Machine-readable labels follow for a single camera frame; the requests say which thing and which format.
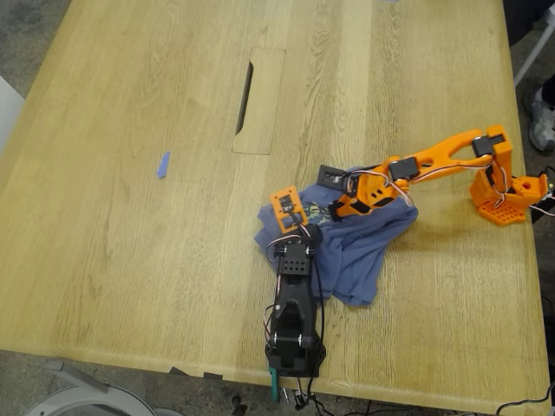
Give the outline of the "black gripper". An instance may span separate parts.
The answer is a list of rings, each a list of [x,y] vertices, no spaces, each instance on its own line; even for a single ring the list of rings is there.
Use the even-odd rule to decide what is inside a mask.
[[[323,234],[317,224],[307,224],[301,229],[301,238],[312,250],[317,250],[323,241]]]

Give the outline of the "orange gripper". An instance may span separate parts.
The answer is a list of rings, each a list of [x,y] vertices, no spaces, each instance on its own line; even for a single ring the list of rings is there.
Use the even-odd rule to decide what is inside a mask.
[[[348,217],[374,210],[395,202],[398,198],[410,206],[408,181],[393,181],[383,173],[356,172],[346,180],[347,191],[329,203],[332,217]]]

